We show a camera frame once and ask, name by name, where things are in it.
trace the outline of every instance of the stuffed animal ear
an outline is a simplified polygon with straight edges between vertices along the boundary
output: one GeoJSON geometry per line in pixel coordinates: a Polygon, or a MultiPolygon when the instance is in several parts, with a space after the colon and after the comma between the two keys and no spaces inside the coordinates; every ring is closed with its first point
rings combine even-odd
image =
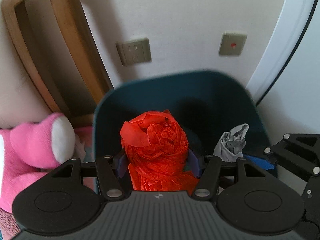
{"type": "Polygon", "coordinates": [[[54,169],[72,157],[75,132],[63,114],[53,113],[39,124],[24,123],[15,127],[10,131],[10,141],[26,164],[54,169]]]}

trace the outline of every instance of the wall socket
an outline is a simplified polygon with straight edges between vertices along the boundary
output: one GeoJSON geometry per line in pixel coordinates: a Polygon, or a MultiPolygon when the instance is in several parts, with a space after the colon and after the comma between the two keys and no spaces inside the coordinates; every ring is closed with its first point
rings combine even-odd
{"type": "Polygon", "coordinates": [[[149,40],[147,38],[116,44],[122,65],[133,65],[151,61],[149,40]]]}

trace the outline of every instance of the gray plastic bag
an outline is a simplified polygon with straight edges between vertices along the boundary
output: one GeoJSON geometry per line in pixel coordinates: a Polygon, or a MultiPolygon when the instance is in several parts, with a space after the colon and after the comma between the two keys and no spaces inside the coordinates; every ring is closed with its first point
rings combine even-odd
{"type": "Polygon", "coordinates": [[[236,162],[238,157],[242,157],[242,149],[245,146],[245,134],[249,125],[244,123],[224,132],[216,145],[213,155],[218,156],[224,162],[236,162]]]}

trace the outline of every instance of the round pad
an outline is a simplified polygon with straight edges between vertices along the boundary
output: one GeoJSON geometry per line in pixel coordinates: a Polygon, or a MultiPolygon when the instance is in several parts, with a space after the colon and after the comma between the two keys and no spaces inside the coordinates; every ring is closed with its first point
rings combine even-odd
{"type": "Polygon", "coordinates": [[[304,213],[299,194],[268,176],[247,177],[226,188],[218,197],[217,208],[234,227],[254,234],[292,229],[304,213]]]}
{"type": "Polygon", "coordinates": [[[270,212],[280,207],[282,200],[273,192],[256,190],[245,195],[244,202],[253,210],[270,212]]]}
{"type": "Polygon", "coordinates": [[[45,176],[20,192],[12,206],[18,224],[36,234],[63,235],[90,223],[101,207],[99,195],[68,179],[45,176]]]}
{"type": "Polygon", "coordinates": [[[68,208],[72,197],[67,192],[49,191],[40,194],[35,201],[38,209],[45,212],[59,212],[68,208]]]}

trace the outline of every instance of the dark teal trash bin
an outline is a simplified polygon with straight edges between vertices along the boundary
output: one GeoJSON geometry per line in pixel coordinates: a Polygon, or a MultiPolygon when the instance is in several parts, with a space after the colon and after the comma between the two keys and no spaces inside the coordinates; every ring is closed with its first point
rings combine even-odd
{"type": "Polygon", "coordinates": [[[200,71],[129,82],[108,92],[95,111],[95,155],[116,155],[121,150],[119,132],[125,121],[146,111],[166,109],[184,129],[198,136],[203,154],[212,154],[222,133],[242,123],[250,125],[244,154],[259,156],[269,146],[244,88],[222,73],[200,71]]]}

